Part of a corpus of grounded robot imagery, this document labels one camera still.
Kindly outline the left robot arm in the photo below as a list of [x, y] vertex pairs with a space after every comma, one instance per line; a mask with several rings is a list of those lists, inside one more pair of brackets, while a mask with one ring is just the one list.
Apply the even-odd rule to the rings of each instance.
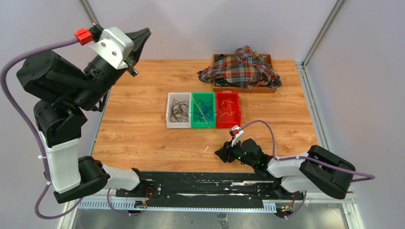
[[[116, 27], [94, 25], [80, 29], [72, 40], [23, 57], [17, 78], [26, 92], [39, 98], [34, 118], [58, 203], [104, 188], [125, 189], [135, 197], [145, 194], [146, 184], [139, 170], [109, 167], [91, 156], [79, 157], [78, 143], [87, 122], [84, 112], [101, 112], [108, 91], [118, 79], [126, 72], [138, 74], [135, 65], [150, 35], [149, 28], [124, 33]], [[96, 52], [83, 70], [55, 51], [75, 43], [89, 43]]]

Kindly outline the green plastic bin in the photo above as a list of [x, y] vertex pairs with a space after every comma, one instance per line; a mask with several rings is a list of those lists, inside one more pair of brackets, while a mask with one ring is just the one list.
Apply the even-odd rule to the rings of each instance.
[[215, 128], [216, 103], [214, 92], [192, 92], [191, 127]]

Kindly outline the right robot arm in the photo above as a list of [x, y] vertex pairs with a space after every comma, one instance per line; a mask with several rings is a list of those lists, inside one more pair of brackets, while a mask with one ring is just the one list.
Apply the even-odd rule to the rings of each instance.
[[319, 145], [297, 156], [275, 159], [249, 138], [234, 146], [225, 142], [215, 154], [224, 163], [238, 160], [256, 174], [276, 179], [273, 193], [280, 199], [304, 190], [319, 190], [332, 198], [344, 199], [354, 176], [352, 172], [356, 170], [352, 163]]

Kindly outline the white plastic bin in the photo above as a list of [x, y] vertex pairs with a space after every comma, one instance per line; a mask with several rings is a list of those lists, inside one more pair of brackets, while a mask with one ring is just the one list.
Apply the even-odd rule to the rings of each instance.
[[167, 128], [191, 128], [191, 93], [168, 93]]

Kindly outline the red plastic bin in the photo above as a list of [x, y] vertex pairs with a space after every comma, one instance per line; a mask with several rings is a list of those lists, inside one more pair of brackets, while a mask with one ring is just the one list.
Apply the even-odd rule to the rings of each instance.
[[216, 127], [241, 125], [240, 97], [237, 92], [216, 92]]

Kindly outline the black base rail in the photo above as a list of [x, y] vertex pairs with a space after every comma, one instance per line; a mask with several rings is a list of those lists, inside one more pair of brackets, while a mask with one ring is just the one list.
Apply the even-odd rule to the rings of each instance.
[[141, 183], [116, 197], [146, 200], [150, 207], [262, 208], [264, 201], [298, 203], [303, 193], [290, 193], [281, 180], [254, 173], [143, 171]]

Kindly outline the plaid shirt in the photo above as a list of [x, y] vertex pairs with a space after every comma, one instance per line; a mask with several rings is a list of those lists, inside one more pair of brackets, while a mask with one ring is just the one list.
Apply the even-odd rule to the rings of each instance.
[[267, 63], [266, 56], [247, 45], [235, 53], [220, 54], [211, 65], [198, 71], [198, 79], [204, 83], [220, 79], [244, 90], [282, 86], [281, 77]]

